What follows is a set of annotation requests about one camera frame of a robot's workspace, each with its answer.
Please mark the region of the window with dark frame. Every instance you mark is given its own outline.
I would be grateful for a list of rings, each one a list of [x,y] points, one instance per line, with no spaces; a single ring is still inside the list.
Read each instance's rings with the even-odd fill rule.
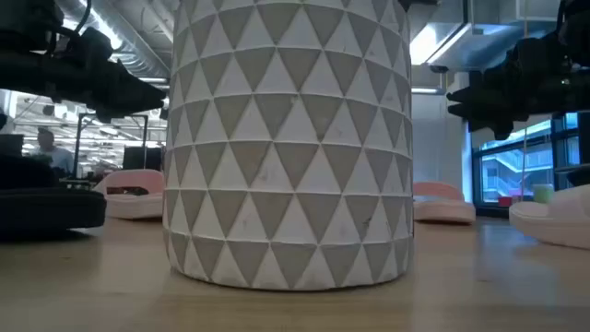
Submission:
[[[473,192],[467,196],[475,207],[498,207],[499,196],[533,201],[535,184],[552,184],[554,192],[590,184],[590,111],[533,116],[504,140],[489,129],[471,138]]]

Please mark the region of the pink rubber slide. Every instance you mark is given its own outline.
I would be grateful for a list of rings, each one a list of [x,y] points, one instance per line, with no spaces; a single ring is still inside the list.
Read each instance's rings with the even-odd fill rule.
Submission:
[[[413,220],[473,224],[476,209],[455,186],[442,182],[415,182]]]
[[[115,219],[162,218],[164,175],[150,169],[111,172],[94,188],[103,194],[106,216]]]
[[[555,192],[547,203],[515,203],[509,221],[542,243],[590,251],[590,184]]]

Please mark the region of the triangle-patterned pot with succulent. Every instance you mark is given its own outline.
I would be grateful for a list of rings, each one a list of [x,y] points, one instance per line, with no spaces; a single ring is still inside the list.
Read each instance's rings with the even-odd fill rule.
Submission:
[[[171,267],[245,289],[385,283],[413,246],[403,0],[180,0]]]

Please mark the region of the person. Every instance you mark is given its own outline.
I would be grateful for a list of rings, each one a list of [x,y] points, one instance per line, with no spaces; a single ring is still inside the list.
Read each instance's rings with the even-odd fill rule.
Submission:
[[[39,146],[33,152],[34,157],[48,161],[52,168],[60,169],[67,175],[75,173],[74,154],[55,145],[52,131],[40,126],[38,128],[37,142]]]

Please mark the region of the black background monitor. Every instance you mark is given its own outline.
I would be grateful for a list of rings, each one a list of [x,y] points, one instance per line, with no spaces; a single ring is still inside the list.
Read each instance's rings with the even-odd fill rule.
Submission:
[[[0,158],[21,157],[24,136],[21,134],[0,134]]]

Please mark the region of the black background screen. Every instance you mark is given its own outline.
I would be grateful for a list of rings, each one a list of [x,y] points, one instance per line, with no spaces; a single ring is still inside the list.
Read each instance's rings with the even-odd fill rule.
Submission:
[[[150,169],[160,171],[162,166],[162,148],[124,148],[124,170]]]

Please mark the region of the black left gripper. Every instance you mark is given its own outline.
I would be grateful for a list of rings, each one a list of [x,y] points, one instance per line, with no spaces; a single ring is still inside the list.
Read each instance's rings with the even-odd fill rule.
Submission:
[[[49,55],[63,67],[49,83],[50,99],[83,103],[103,123],[161,108],[166,92],[132,75],[120,61],[111,62],[112,53],[111,40],[95,28],[79,34],[51,26]],[[131,98],[118,99],[115,89]]]

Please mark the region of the black rubber slide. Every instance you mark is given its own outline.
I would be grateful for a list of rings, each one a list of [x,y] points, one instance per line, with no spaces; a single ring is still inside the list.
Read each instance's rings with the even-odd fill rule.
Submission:
[[[62,187],[50,165],[0,154],[0,238],[101,227],[106,207],[98,192]]]

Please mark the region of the black metal stand frame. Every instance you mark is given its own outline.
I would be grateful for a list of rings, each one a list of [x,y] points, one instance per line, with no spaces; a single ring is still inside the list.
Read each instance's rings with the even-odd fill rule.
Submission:
[[[77,135],[76,135],[76,141],[75,141],[75,152],[74,152],[74,161],[73,161],[73,174],[72,176],[74,178],[77,178],[77,171],[78,171],[78,160],[79,160],[79,150],[80,150],[80,143],[81,143],[81,134],[83,131],[83,120],[85,117],[92,117],[92,118],[96,118],[97,114],[95,113],[89,113],[89,112],[83,112],[80,113],[78,115],[78,120],[77,120]],[[147,154],[148,154],[148,116],[144,115],[144,114],[140,114],[140,115],[130,115],[130,117],[132,119],[143,119],[144,123],[142,125],[140,125],[139,127],[143,129],[143,136],[142,136],[142,149],[143,149],[143,169],[146,169],[147,166]]]

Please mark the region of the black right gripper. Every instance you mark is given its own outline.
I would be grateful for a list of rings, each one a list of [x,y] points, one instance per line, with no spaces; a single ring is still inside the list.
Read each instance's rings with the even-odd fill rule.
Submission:
[[[557,33],[522,39],[500,64],[483,70],[479,81],[448,91],[447,100],[455,102],[448,113],[476,129],[487,127],[504,140],[515,122],[535,114],[566,112],[570,73],[570,60]]]

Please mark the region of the black aluminium frame rail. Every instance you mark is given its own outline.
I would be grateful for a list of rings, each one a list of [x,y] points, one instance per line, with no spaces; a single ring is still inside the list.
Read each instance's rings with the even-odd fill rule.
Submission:
[[[509,208],[493,206],[476,206],[476,215],[478,217],[508,219]]]

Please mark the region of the yellow-green container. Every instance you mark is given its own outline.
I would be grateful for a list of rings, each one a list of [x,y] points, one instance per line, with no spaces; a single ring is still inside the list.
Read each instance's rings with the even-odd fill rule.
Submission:
[[[535,184],[533,186],[533,199],[536,203],[547,204],[554,194],[552,184]]]

